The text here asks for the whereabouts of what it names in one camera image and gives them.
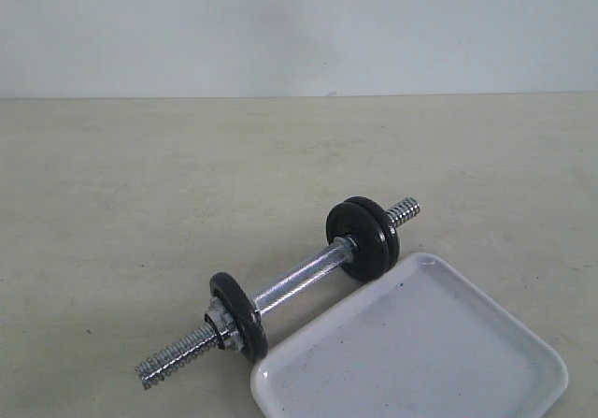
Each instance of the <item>white wall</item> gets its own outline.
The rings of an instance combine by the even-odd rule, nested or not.
[[[598,90],[598,0],[0,0],[0,96]]]

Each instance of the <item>white ceramic tray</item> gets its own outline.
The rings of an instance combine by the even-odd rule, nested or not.
[[[280,343],[251,391],[268,418],[537,418],[567,379],[536,334],[417,253]]]

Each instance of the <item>beige tabletop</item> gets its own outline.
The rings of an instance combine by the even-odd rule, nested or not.
[[[412,195],[433,252],[563,357],[548,417],[598,416],[598,94],[0,102],[0,415],[261,416],[213,351],[144,391],[134,366],[325,244],[332,206]],[[357,287],[266,316],[272,344]]]

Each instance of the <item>white tray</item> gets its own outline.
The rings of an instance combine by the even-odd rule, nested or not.
[[[255,366],[268,418],[542,416],[559,355],[437,256],[417,253]]]

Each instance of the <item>dumbbell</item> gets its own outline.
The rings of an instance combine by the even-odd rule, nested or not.
[[[254,295],[246,295],[228,273],[216,273],[209,282],[205,323],[136,367],[144,388],[216,347],[240,351],[252,362],[264,358],[268,341],[262,317],[267,312],[337,267],[359,281],[379,278],[399,258],[396,229],[418,213],[420,204],[411,197],[384,210],[369,198],[353,196],[328,214],[329,245]]]

